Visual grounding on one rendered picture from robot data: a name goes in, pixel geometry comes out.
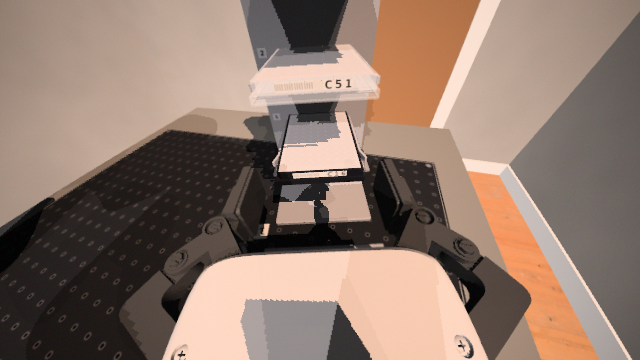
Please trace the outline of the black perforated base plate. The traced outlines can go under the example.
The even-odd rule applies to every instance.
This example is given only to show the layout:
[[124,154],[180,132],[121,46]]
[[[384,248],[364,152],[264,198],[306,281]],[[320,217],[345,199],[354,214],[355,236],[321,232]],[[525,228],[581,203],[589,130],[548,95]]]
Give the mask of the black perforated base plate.
[[382,243],[373,192],[391,158],[418,207],[450,229],[435,163],[365,154],[370,221],[277,225],[276,142],[167,130],[0,237],[0,360],[147,360],[119,318],[167,259],[221,216],[243,166],[266,192],[265,248]]

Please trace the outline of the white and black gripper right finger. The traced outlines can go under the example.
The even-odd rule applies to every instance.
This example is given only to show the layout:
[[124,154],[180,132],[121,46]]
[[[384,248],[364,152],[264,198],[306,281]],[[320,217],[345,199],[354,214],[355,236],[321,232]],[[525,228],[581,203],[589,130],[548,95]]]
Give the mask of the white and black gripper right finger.
[[464,307],[488,360],[495,360],[531,304],[528,290],[471,240],[437,222],[433,211],[418,207],[390,158],[379,161],[373,192],[385,230],[397,238],[394,247],[434,257],[467,288]]

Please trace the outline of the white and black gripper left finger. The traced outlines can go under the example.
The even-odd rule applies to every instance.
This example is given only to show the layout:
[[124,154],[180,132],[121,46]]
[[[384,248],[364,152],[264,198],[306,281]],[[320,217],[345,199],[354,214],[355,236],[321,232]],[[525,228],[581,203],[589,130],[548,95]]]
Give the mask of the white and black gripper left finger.
[[249,253],[245,244],[257,235],[265,198],[257,169],[244,166],[221,216],[208,220],[202,234],[170,255],[164,269],[123,304],[119,318],[147,360],[163,359],[179,302],[206,267]]

